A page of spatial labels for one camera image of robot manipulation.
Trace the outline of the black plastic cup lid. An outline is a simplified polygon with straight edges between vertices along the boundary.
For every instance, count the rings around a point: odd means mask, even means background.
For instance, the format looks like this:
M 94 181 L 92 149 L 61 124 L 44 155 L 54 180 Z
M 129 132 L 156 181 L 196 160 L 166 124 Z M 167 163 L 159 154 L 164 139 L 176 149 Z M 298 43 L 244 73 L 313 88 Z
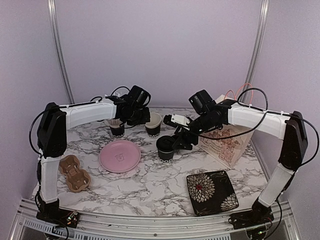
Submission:
M 173 144 L 175 143 L 175 139 L 172 136 L 164 135 L 161 136 L 156 141 L 156 147 L 161 152 L 171 152 L 173 151 Z

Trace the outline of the black paper coffee cup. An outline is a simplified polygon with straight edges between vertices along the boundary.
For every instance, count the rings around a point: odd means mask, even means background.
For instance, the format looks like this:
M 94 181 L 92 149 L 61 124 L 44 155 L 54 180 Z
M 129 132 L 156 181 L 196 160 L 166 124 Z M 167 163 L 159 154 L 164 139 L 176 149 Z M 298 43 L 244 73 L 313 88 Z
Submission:
M 147 135 L 156 138 L 160 135 L 162 117 L 159 113 L 151 112 L 150 121 L 145 124 Z

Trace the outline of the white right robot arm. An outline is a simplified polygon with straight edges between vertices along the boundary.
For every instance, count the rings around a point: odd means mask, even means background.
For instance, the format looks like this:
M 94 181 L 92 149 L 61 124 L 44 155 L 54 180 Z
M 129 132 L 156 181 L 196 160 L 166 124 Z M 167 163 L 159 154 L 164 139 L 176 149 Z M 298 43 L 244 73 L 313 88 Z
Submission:
M 247 128 L 244 134 L 260 131 L 282 140 L 278 164 L 257 199 L 259 205 L 247 214 L 247 219 L 252 224 L 260 223 L 267 216 L 266 207 L 276 201 L 290 185 L 299 168 L 306 165 L 304 156 L 308 138 L 305 124 L 309 124 L 309 121 L 298 111 L 270 111 L 267 106 L 259 108 L 230 98 L 215 102 L 206 90 L 195 93 L 189 98 L 189 102 L 199 115 L 198 118 L 192 120 L 174 113 L 165 120 L 168 125 L 180 127 L 193 138 L 203 137 L 205 132 L 224 125 L 232 125 Z

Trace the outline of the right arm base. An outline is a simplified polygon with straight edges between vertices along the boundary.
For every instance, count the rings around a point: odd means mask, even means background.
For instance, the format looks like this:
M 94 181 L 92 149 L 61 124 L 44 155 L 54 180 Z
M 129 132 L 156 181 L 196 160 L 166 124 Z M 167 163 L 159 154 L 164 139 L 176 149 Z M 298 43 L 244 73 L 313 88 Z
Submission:
M 257 199 L 250 210 L 232 213 L 228 222 L 237 230 L 272 223 L 274 219 L 271 207 L 264 206 L 259 202 L 259 199 Z

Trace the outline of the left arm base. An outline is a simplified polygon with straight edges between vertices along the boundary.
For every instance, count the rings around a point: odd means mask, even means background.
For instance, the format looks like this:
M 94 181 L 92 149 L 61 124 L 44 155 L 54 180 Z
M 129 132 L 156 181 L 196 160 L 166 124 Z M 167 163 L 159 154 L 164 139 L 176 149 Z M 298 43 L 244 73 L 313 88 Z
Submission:
M 36 218 L 61 227 L 76 228 L 79 223 L 80 214 L 76 210 L 60 208 L 60 201 L 51 203 L 38 202 Z

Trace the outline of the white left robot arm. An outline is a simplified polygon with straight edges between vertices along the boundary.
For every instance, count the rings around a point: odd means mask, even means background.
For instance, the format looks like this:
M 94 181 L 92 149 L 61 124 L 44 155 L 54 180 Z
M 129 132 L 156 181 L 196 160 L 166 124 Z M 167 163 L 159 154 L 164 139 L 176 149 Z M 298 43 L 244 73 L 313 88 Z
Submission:
M 148 104 L 151 95 L 134 85 L 128 93 L 108 95 L 83 103 L 58 105 L 50 102 L 35 117 L 39 121 L 36 131 L 37 146 L 32 150 L 38 155 L 38 196 L 47 205 L 44 215 L 53 223 L 63 219 L 63 211 L 54 202 L 58 200 L 57 179 L 59 162 L 67 149 L 68 130 L 104 120 L 120 120 L 128 126 L 143 125 L 150 120 Z

